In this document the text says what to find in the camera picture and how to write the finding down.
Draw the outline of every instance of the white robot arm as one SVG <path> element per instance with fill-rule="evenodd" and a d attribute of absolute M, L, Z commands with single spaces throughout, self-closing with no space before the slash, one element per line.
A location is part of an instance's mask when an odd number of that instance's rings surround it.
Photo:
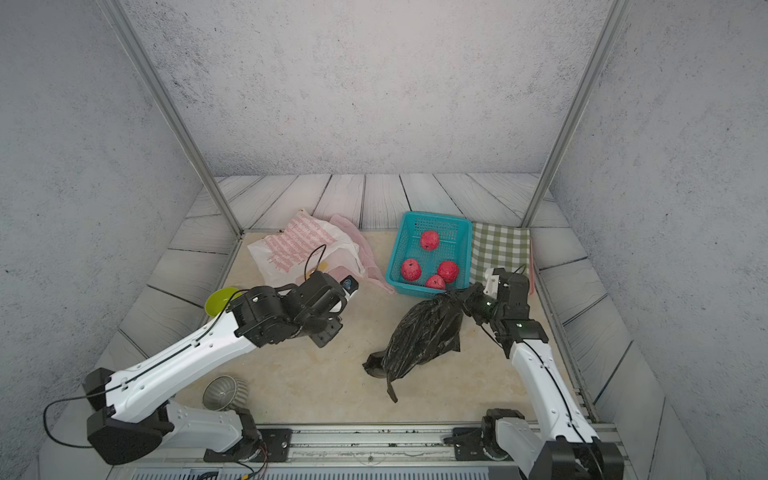
<path fill-rule="evenodd" d="M 554 364 L 547 334 L 539 322 L 528 318 L 528 278 L 495 268 L 486 272 L 485 285 L 483 291 L 477 283 L 462 294 L 465 312 L 479 326 L 490 324 L 525 384 L 540 435 L 533 433 L 520 412 L 490 409 L 480 429 L 445 442 L 476 445 L 481 455 L 494 460 L 512 458 L 528 480 L 623 478 L 624 459 L 618 448 L 600 442 Z"/>
<path fill-rule="evenodd" d="M 257 286 L 231 300 L 212 322 L 157 355 L 119 372 L 97 369 L 83 384 L 95 413 L 88 441 L 110 465 L 159 446 L 206 448 L 204 459 L 251 458 L 262 442 L 246 409 L 211 412 L 169 399 L 212 369 L 255 348 L 309 336 L 325 346 L 341 330 L 339 314 L 358 289 L 313 272 L 301 286 Z"/>

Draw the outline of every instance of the checkered cloth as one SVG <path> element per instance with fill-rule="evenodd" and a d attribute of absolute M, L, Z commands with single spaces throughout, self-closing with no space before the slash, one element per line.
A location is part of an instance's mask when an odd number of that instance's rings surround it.
<path fill-rule="evenodd" d="M 508 272 L 521 269 L 531 277 L 531 235 L 527 228 L 503 227 L 490 223 L 472 224 L 472 283 L 483 282 L 485 271 L 503 266 Z"/>

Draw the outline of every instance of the gray textured wall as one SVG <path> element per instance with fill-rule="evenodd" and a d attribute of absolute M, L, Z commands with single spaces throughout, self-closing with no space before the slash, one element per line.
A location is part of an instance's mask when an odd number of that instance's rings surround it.
<path fill-rule="evenodd" d="M 0 476 L 37 454 L 200 181 L 93 0 L 0 15 Z"/>
<path fill-rule="evenodd" d="M 767 25 L 635 0 L 553 187 L 714 478 L 768 470 Z"/>
<path fill-rule="evenodd" d="M 539 171 L 609 0 L 123 0 L 215 174 Z"/>

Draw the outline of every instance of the black plastic bag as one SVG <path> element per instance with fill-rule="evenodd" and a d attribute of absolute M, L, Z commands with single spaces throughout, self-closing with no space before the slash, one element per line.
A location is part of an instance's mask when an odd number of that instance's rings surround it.
<path fill-rule="evenodd" d="M 455 292 L 438 293 L 419 302 L 400 320 L 386 350 L 372 353 L 362 367 L 371 376 L 386 378 L 389 398 L 397 403 L 394 380 L 443 353 L 460 351 L 458 332 L 463 319 L 462 303 Z"/>

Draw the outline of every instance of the yellow-green bowl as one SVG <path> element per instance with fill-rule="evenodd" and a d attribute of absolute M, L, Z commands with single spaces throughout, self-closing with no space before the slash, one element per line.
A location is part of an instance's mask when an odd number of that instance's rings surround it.
<path fill-rule="evenodd" d="M 208 297 L 208 300 L 205 301 L 205 313 L 207 313 L 208 316 L 216 316 L 221 313 L 221 310 L 224 310 L 224 307 L 227 305 L 227 301 L 232 294 L 238 290 L 239 288 L 235 286 L 225 286 L 223 289 L 213 292 Z M 237 295 L 232 296 L 232 299 L 234 300 L 242 294 L 243 292 L 240 292 Z"/>

